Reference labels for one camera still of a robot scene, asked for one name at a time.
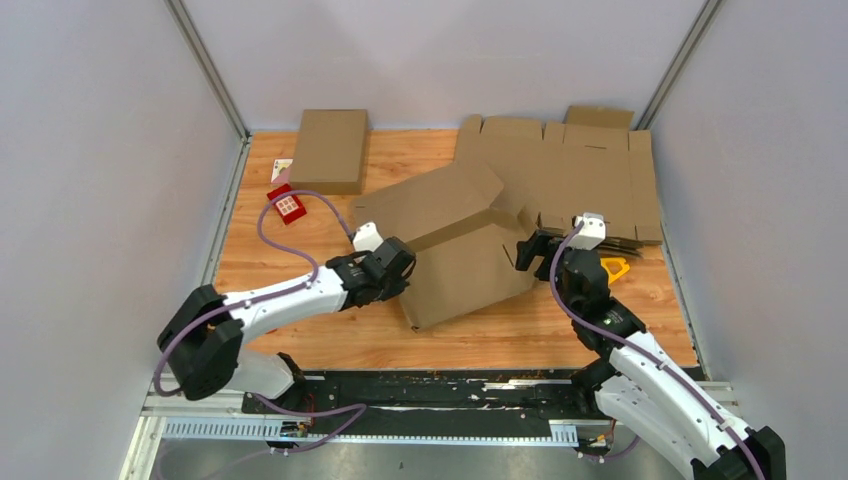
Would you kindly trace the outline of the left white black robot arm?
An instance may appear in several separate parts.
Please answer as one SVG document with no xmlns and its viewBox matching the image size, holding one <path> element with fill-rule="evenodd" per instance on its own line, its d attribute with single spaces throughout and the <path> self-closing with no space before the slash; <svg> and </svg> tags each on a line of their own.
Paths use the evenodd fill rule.
<svg viewBox="0 0 848 480">
<path fill-rule="evenodd" d="M 306 386 L 283 355 L 246 350 L 258 337 L 317 315 L 361 308 L 400 295 L 410 284 L 415 253 L 389 237 L 372 250 L 356 250 L 309 273 L 267 287 L 220 293 L 201 285 L 186 297 L 159 334 L 160 369 L 168 368 L 178 384 L 166 390 L 161 375 L 154 387 L 161 396 L 180 394 L 197 401 L 224 389 L 255 393 L 283 413 L 298 411 Z"/>
</svg>

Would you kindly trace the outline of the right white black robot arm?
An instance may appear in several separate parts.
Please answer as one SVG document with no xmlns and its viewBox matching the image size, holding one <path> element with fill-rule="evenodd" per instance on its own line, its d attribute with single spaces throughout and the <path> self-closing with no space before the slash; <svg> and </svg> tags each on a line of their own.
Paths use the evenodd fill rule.
<svg viewBox="0 0 848 480">
<path fill-rule="evenodd" d="M 786 445 L 751 427 L 679 367 L 638 316 L 615 298 L 597 240 L 579 222 L 566 234 L 538 229 L 516 244 L 514 267 L 529 270 L 570 318 L 597 360 L 573 378 L 571 403 L 584 417 L 623 421 L 685 479 L 785 479 Z"/>
</svg>

